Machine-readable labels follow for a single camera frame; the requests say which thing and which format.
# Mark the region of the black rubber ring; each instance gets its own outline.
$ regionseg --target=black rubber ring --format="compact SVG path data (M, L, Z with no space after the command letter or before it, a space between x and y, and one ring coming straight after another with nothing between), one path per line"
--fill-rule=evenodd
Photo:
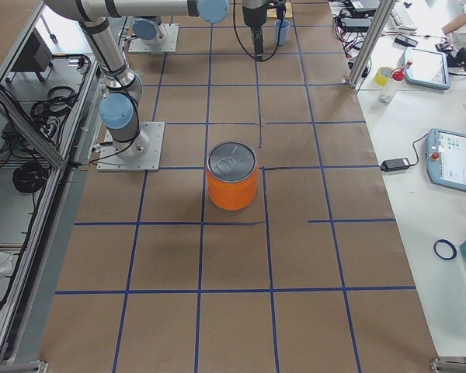
M121 17L121 15L118 13L116 9L116 4L114 4L114 0L106 0L106 7L107 7L107 12L109 12L111 17L113 18Z
M186 4L188 5L188 15L192 17L198 17L199 9L197 7L196 0L187 0Z
M88 14L86 14L85 8L83 7L83 3L81 0L76 0L76 6L78 7L78 11L81 14L81 17L83 17L83 19L86 22L91 21L91 19L88 17Z
M79 23L79 26L82 28L83 32L86 35L95 35L96 33L101 33L109 28L109 20L105 18L102 23L97 26L88 27L83 23Z
M445 243L447 246L450 247L450 249L452 250L452 256L441 256L438 252L438 250L436 249L436 245L438 245L439 243ZM456 246L454 246L454 244L451 242L451 241L447 241L446 239L439 239L437 240L434 244L433 244L433 251L435 252L435 254L441 258L441 260L452 260L453 258L455 258L457 256L457 250L456 250Z

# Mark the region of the touchscreen tablet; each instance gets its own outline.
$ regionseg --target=touchscreen tablet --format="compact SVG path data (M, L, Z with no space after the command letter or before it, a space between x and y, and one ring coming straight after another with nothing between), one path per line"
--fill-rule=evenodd
M466 134L432 129L426 141L426 156L432 183L466 191Z
M449 89L449 71L445 54L408 47L403 54L404 64L412 61L405 70L405 80L412 85L433 89Z

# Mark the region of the electronic device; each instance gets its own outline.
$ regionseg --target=electronic device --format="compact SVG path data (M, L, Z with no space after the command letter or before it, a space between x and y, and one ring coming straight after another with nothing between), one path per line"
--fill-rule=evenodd
M450 52L454 52L454 47L452 47L450 45L450 42L446 41L444 43L438 43L438 44L435 44L435 48L439 51L439 52L444 52L444 53L450 53Z
M380 0L349 0L346 6L353 18L366 18L374 15Z
M340 25L346 33L365 33L371 27L369 18L341 18Z
M405 70L405 80L412 85L421 85L432 89L449 89L450 79L445 54L407 47L402 55L402 62L412 61Z
M418 26L412 21L407 9L401 2L396 2L390 13L392 26L400 33L416 33Z
M432 129L426 138L426 171L432 183L466 192L466 134Z
M387 159L381 163L380 170L389 173L409 169L411 166L411 162L407 158Z
M415 47L418 45L418 42L414 39L411 39L410 37L406 37L404 35L397 35L397 37L394 40L395 43L401 44L405 47Z

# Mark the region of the cable connector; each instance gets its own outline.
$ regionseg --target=cable connector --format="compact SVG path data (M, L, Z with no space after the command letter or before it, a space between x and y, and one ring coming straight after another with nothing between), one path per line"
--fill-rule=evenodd
M408 169L411 166L411 162L407 158L387 159L381 163L380 170L384 173L389 173Z
M69 161L68 166L72 167L73 169L78 169L79 167L86 166L86 165L83 165L81 162Z

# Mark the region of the smartphone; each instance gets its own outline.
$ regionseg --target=smartphone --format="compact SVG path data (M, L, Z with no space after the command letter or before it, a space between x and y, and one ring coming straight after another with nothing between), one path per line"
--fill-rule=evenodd
M444 52L444 53L454 52L454 47L452 47L449 43L435 44L435 48L439 52Z
M401 44L405 47L415 47L418 45L418 42L410 37L405 37L404 35L397 35L394 40L395 43Z

